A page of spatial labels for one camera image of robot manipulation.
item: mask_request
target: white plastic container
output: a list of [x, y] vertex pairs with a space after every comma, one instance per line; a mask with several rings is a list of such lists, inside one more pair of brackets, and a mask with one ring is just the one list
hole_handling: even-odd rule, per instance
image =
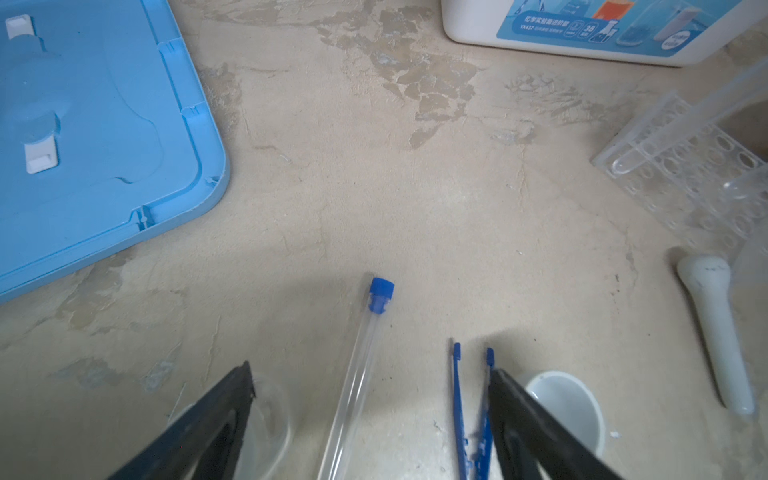
[[684, 66], [768, 16], [768, 0], [442, 0], [461, 43]]

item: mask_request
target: white pestle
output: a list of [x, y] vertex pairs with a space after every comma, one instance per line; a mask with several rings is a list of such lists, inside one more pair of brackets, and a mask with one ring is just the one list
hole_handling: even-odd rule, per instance
[[677, 274], [694, 298], [720, 397], [731, 412], [753, 413], [755, 400], [730, 312], [728, 263], [711, 255], [691, 255], [677, 264]]

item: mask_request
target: orange beaker illustration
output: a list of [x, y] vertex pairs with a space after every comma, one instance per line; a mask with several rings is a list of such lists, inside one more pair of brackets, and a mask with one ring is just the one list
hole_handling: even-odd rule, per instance
[[630, 0], [606, 0], [606, 2], [594, 13], [592, 18], [599, 18], [600, 20], [621, 20], [621, 17], [625, 16], [633, 5], [634, 2], [631, 2]]

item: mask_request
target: cup rim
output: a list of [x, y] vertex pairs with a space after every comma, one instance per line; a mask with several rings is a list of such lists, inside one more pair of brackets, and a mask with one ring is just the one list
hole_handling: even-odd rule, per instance
[[589, 399], [590, 404], [592, 405], [592, 409], [594, 410], [595, 415], [598, 418], [598, 444], [594, 449], [594, 456], [600, 458], [603, 455], [603, 451], [605, 450], [605, 420], [603, 418], [603, 411], [600, 409], [600, 404], [598, 403], [598, 400], [594, 397], [594, 394], [592, 391], [577, 377], [571, 375], [570, 373], [561, 372], [560, 370], [545, 370], [544, 372], [539, 372], [535, 375], [533, 375], [525, 384], [523, 385], [525, 387], [525, 391], [530, 393], [530, 389], [535, 386], [537, 383], [543, 382], [547, 378], [550, 377], [561, 377], [567, 380], [570, 380], [578, 388], [584, 392], [584, 394]]

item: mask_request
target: blue tweezers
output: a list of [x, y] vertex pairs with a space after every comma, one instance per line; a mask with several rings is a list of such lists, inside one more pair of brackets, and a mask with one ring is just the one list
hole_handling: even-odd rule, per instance
[[[458, 361], [462, 359], [462, 346], [455, 343], [453, 346], [453, 426], [456, 434], [456, 453], [458, 454], [458, 478], [468, 480], [472, 462], [467, 459], [467, 438], [464, 435], [464, 412], [462, 411], [462, 389], [458, 384]], [[485, 377], [485, 389], [488, 388], [491, 369], [493, 369], [493, 349], [489, 348], [485, 353], [485, 362], [488, 364], [488, 372]], [[491, 451], [493, 450], [493, 434], [491, 434], [491, 420], [488, 418], [488, 395], [483, 394], [482, 415], [482, 439], [478, 443], [478, 452], [474, 461], [475, 480], [488, 480], [488, 471], [491, 469]]]

